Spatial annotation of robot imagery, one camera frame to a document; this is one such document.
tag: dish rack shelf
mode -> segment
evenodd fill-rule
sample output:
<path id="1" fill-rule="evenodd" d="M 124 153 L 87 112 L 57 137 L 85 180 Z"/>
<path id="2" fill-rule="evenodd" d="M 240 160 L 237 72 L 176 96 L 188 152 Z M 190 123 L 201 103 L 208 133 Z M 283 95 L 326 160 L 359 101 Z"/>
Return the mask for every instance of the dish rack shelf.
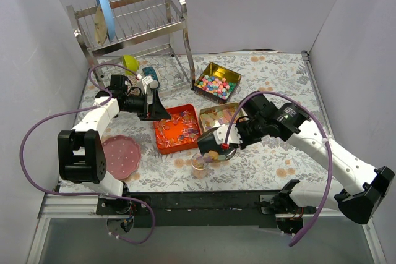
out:
<path id="1" fill-rule="evenodd" d="M 185 0 L 177 0 L 178 6 L 173 0 L 113 0 L 110 1 L 110 8 L 113 12 L 114 23 L 116 26 L 116 36 L 112 41 L 108 39 L 101 45 L 95 40 L 95 14 L 97 6 L 79 8 L 75 11 L 73 6 L 67 6 L 67 14 L 81 50 L 87 58 L 90 67 L 98 65 L 98 58 L 103 55 L 113 53 L 120 49 L 128 48 L 139 43 L 143 43 L 160 36 L 169 35 L 169 44 L 151 48 L 133 54 L 135 57 L 144 58 L 148 64 L 158 71 L 158 66 L 176 66 L 178 68 L 174 82 L 168 82 L 165 86 L 180 88 L 187 85 L 191 90 L 195 84 L 195 67 L 192 60 L 191 48 L 189 44 L 189 34 L 187 28 L 187 7 Z M 173 32 L 182 30 L 184 46 L 186 48 L 189 63 L 190 76 L 187 76 L 179 59 L 174 54 Z M 155 63 L 161 56 L 169 55 L 170 63 Z M 103 72 L 101 69 L 94 71 L 98 83 L 104 87 Z"/>

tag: dish rack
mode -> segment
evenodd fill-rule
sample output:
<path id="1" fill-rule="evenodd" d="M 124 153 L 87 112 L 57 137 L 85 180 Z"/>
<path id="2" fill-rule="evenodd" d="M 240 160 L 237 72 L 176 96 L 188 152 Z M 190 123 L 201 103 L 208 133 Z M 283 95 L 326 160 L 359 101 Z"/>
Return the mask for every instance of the dish rack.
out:
<path id="1" fill-rule="evenodd" d="M 67 6 L 67 14 L 82 52 L 90 67 L 98 65 L 98 59 L 103 55 L 128 48 L 160 36 L 169 36 L 169 43 L 132 54 L 138 59 L 140 66 L 152 66 L 159 74 L 161 89 L 159 93 L 168 93 L 184 87 L 194 89 L 195 67 L 192 60 L 187 28 L 187 7 L 185 0 L 113 0 L 110 8 L 115 19 L 116 36 L 102 44 L 95 40 L 95 14 L 97 6 L 75 11 L 73 6 Z M 189 63 L 190 76 L 182 67 L 174 53 L 173 32 L 182 30 L 184 46 Z M 121 58 L 111 60 L 120 63 Z M 102 87 L 107 82 L 107 76 L 102 69 L 94 71 L 94 76 Z"/>

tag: yellow cup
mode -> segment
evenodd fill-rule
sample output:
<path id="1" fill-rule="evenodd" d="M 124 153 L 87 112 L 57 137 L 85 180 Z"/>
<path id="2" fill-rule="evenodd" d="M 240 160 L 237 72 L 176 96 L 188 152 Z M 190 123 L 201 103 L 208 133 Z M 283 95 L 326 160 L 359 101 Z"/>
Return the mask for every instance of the yellow cup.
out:
<path id="1" fill-rule="evenodd" d="M 123 66 L 134 72 L 139 69 L 139 62 L 130 55 L 123 55 Z M 125 74 L 132 75 L 133 73 L 125 70 Z"/>

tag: floral tablecloth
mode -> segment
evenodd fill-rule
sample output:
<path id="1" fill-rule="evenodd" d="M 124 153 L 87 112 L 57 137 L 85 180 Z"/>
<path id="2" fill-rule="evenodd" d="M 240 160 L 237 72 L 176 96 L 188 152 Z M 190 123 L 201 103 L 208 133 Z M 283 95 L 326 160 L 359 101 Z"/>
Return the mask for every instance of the floral tablecloth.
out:
<path id="1" fill-rule="evenodd" d="M 186 56 L 179 60 L 188 72 Z M 240 102 L 256 90 L 276 91 L 299 101 L 320 120 L 319 105 L 303 58 L 300 54 L 224 54 L 194 56 L 196 76 L 209 62 L 217 63 L 242 75 L 240 86 L 230 102 Z M 112 73 L 119 72 L 113 68 Z M 91 106 L 97 90 L 88 81 L 82 107 Z M 283 100 L 269 96 L 279 107 Z M 196 113 L 216 104 L 190 90 L 161 97 L 165 107 L 192 104 Z M 140 121 L 135 114 L 120 113 L 108 126 L 103 141 L 122 134 L 140 144 L 139 168 L 125 181 L 133 192 L 261 190 L 281 189 L 290 179 L 324 182 L 326 171 L 305 153 L 277 138 L 265 137 L 261 143 L 241 150 L 229 161 L 211 165 L 207 177 L 196 179 L 191 171 L 191 156 L 198 149 L 161 155 L 155 145 L 153 123 Z M 84 186 L 61 181 L 61 192 L 85 192 Z"/>

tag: red tray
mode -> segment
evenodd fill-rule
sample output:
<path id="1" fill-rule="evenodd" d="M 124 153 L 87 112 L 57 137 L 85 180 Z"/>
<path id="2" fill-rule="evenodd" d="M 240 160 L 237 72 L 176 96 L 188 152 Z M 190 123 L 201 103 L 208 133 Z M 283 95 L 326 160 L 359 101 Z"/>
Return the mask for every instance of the red tray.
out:
<path id="1" fill-rule="evenodd" d="M 158 151 L 162 155 L 167 155 L 176 153 L 177 151 L 197 148 L 198 144 L 196 140 L 201 136 L 202 132 L 198 125 L 198 118 L 193 105 L 181 105 L 166 110 L 172 116 L 172 120 L 154 122 L 155 141 Z M 187 120 L 187 123 L 183 122 L 185 116 L 183 117 L 181 115 L 182 112 L 187 112 L 186 114 L 191 117 L 190 120 Z M 174 120 L 179 117 L 180 119 L 177 124 L 174 124 Z"/>

